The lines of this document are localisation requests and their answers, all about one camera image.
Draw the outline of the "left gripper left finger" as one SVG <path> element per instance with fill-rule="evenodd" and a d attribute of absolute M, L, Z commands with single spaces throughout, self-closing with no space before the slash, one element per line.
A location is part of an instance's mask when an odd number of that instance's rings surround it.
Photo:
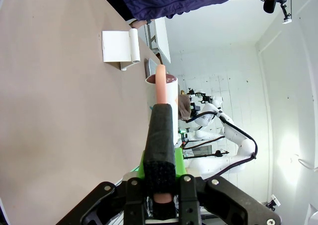
<path fill-rule="evenodd" d="M 101 182 L 84 197 L 57 224 L 59 225 L 108 225 L 123 214 L 125 225 L 146 224 L 145 182 L 138 171 L 126 174 L 119 185 Z"/>

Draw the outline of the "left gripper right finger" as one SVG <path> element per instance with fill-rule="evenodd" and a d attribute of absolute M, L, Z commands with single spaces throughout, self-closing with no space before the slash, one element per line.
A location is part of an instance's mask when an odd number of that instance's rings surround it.
<path fill-rule="evenodd" d="M 228 225 L 280 225 L 272 210 L 220 176 L 204 180 L 188 174 L 181 148 L 175 149 L 179 224 L 200 225 L 204 207 Z"/>

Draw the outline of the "person left hand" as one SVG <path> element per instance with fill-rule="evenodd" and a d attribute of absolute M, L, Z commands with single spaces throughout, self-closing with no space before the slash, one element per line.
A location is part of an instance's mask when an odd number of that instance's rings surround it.
<path fill-rule="evenodd" d="M 139 29 L 141 26 L 145 24 L 147 24 L 146 20 L 141 20 L 141 21 L 134 20 L 129 25 L 131 26 L 131 28 Z"/>

